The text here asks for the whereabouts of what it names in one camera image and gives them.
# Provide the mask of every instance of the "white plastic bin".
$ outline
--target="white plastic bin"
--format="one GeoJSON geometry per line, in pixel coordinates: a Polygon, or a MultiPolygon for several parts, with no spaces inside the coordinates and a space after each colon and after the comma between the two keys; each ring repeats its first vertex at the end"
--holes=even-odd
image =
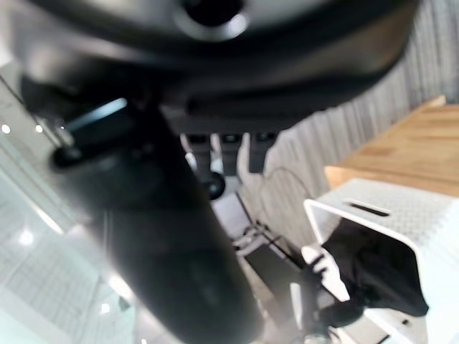
{"type": "Polygon", "coordinates": [[[409,246],[417,258],[422,292],[430,307],[427,316],[406,327],[395,320],[392,311],[367,310],[365,315],[399,343],[453,343],[459,333],[459,199],[354,179],[317,200],[305,200],[304,206],[320,244],[345,218],[409,246]]]}

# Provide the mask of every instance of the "wooden surface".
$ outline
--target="wooden surface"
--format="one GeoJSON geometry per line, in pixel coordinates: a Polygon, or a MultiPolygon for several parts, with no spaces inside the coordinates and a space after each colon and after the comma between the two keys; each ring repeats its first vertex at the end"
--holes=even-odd
{"type": "Polygon", "coordinates": [[[459,196],[459,106],[444,104],[444,97],[435,98],[327,166],[330,187],[366,178],[459,196]]]}

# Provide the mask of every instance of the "black pole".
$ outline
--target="black pole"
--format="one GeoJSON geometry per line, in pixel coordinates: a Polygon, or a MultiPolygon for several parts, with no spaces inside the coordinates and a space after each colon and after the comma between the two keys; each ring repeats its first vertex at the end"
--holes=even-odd
{"type": "Polygon", "coordinates": [[[62,190],[139,300],[178,339],[252,342],[262,327],[252,290],[179,139],[156,107],[137,120],[135,145],[73,167],[56,152],[62,190]]]}

